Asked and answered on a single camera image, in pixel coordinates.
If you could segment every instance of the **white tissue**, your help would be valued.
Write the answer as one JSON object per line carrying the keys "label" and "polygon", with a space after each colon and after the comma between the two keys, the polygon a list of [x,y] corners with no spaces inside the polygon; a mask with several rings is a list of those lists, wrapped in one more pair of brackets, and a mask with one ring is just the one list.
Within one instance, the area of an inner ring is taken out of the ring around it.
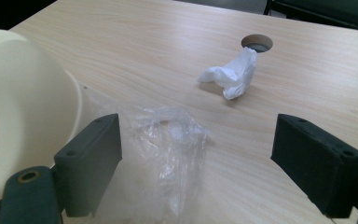
{"label": "white tissue", "polygon": [[223,67],[210,67],[205,70],[198,82],[214,81],[224,88],[223,95],[226,99],[234,99],[246,92],[249,88],[254,72],[257,53],[254,49],[243,48],[241,53],[233,61]]}

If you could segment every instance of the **black bracket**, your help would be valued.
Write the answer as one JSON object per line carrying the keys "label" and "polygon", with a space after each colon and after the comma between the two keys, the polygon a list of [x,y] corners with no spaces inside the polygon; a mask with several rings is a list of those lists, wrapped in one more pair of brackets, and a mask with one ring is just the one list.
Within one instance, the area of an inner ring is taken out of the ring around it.
{"label": "black bracket", "polygon": [[61,224],[94,213],[121,161],[118,115],[94,120],[55,156],[55,166],[14,174],[0,201],[0,224]]}
{"label": "black bracket", "polygon": [[278,115],[272,160],[327,217],[358,209],[358,150],[311,122]]}

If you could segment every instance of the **wood grain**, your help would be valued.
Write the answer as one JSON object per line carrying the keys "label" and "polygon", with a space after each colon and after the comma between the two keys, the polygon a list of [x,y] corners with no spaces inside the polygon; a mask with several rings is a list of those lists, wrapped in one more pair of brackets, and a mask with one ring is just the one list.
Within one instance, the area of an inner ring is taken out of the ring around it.
{"label": "wood grain", "polygon": [[[61,0],[12,30],[91,87],[181,106],[211,132],[195,223],[331,223],[269,157],[278,113],[358,148],[358,31],[167,0]],[[252,34],[273,47],[243,96],[197,83]]]}

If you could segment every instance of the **beige plastic object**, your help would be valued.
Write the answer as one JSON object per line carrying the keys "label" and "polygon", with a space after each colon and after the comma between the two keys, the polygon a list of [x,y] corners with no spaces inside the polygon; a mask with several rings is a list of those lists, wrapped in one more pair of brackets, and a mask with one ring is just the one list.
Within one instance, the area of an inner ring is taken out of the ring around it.
{"label": "beige plastic object", "polygon": [[76,80],[24,37],[0,30],[0,197],[21,169],[53,164],[87,117]]}

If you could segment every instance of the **clear plastic bag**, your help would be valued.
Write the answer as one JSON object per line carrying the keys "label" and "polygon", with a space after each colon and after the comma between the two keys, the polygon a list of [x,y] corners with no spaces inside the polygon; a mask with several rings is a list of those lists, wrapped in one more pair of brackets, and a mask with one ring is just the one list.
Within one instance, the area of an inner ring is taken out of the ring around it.
{"label": "clear plastic bag", "polygon": [[123,160],[93,222],[191,223],[207,132],[179,107],[125,105],[90,88],[98,116],[119,114]]}

